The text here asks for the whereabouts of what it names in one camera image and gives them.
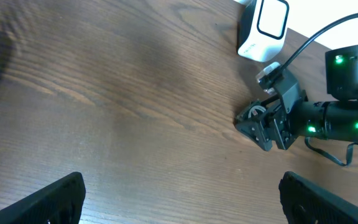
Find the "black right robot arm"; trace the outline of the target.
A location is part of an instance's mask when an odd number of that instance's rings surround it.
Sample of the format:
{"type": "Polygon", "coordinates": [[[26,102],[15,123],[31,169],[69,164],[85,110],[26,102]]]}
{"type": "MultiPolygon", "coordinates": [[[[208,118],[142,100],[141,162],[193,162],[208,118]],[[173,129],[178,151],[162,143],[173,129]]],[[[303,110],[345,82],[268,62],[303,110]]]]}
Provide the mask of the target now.
{"type": "Polygon", "coordinates": [[[311,101],[288,69],[271,63],[257,81],[271,97],[254,101],[235,118],[235,128],[269,151],[287,150],[299,136],[358,145],[358,45],[325,54],[327,93],[332,101],[311,101]]]}

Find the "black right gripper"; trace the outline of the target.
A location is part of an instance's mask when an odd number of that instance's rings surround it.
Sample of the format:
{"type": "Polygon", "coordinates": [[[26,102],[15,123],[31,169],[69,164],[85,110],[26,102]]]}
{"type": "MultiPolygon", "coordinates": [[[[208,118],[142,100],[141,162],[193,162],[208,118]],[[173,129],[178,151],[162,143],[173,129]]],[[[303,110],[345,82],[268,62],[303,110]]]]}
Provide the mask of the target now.
{"type": "Polygon", "coordinates": [[[298,135],[291,130],[293,126],[290,124],[290,115],[300,103],[307,100],[306,91],[301,89],[298,79],[292,72],[287,69],[279,69],[278,72],[282,77],[273,86],[276,93],[269,98],[275,103],[267,106],[263,105],[263,101],[253,101],[236,116],[236,121],[242,122],[236,123],[235,128],[263,151],[271,150],[272,140],[283,150],[287,150],[295,142],[298,135]],[[247,120],[265,112],[268,112],[265,117],[267,130],[261,122],[247,120]]]}

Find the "dark green round-logo packet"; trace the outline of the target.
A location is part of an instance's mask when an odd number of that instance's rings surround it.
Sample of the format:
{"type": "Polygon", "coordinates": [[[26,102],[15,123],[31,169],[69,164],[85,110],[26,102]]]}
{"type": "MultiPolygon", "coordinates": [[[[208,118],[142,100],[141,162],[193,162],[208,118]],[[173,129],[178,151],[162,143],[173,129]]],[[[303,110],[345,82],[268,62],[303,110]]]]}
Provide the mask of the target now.
{"type": "Polygon", "coordinates": [[[258,116],[260,114],[263,114],[266,112],[266,107],[262,106],[261,102],[259,100],[253,101],[248,107],[243,109],[238,115],[237,120],[238,121],[244,121],[247,119],[251,119],[254,116],[258,116]]]}

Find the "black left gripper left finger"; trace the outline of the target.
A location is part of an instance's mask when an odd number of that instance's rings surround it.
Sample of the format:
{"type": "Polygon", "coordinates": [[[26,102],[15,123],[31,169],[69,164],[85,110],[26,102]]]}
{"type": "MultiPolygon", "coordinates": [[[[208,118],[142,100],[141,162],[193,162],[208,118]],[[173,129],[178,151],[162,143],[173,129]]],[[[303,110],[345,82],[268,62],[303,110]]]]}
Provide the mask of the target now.
{"type": "Polygon", "coordinates": [[[86,189],[80,172],[52,184],[0,210],[0,224],[80,222],[86,189]]]}

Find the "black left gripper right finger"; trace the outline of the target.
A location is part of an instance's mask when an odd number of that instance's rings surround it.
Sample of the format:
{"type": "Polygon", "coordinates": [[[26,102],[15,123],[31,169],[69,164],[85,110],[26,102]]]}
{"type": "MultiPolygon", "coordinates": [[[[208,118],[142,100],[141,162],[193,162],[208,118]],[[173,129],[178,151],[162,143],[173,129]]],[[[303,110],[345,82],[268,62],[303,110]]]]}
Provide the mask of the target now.
{"type": "Polygon", "coordinates": [[[279,183],[288,223],[358,223],[358,207],[292,172],[279,183]]]}

